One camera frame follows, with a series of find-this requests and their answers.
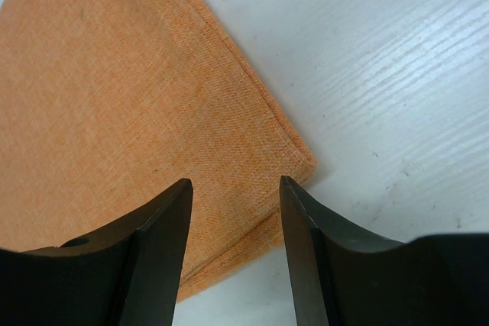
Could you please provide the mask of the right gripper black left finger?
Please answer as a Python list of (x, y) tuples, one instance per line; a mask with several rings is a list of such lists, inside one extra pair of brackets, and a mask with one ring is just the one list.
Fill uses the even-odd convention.
[(181, 179), (59, 247), (1, 251), (3, 325), (169, 325), (193, 203)]

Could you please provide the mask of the orange cloth napkin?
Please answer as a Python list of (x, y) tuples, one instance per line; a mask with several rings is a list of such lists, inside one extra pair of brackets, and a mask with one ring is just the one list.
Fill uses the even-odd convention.
[(1, 246), (59, 245), (194, 188), (179, 299), (283, 241), (316, 162), (203, 0), (4, 0)]

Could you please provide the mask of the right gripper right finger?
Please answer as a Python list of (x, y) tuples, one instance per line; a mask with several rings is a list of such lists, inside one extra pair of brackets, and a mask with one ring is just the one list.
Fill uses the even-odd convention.
[(280, 209), (299, 325), (486, 325), (488, 235), (409, 243), (364, 229), (289, 176)]

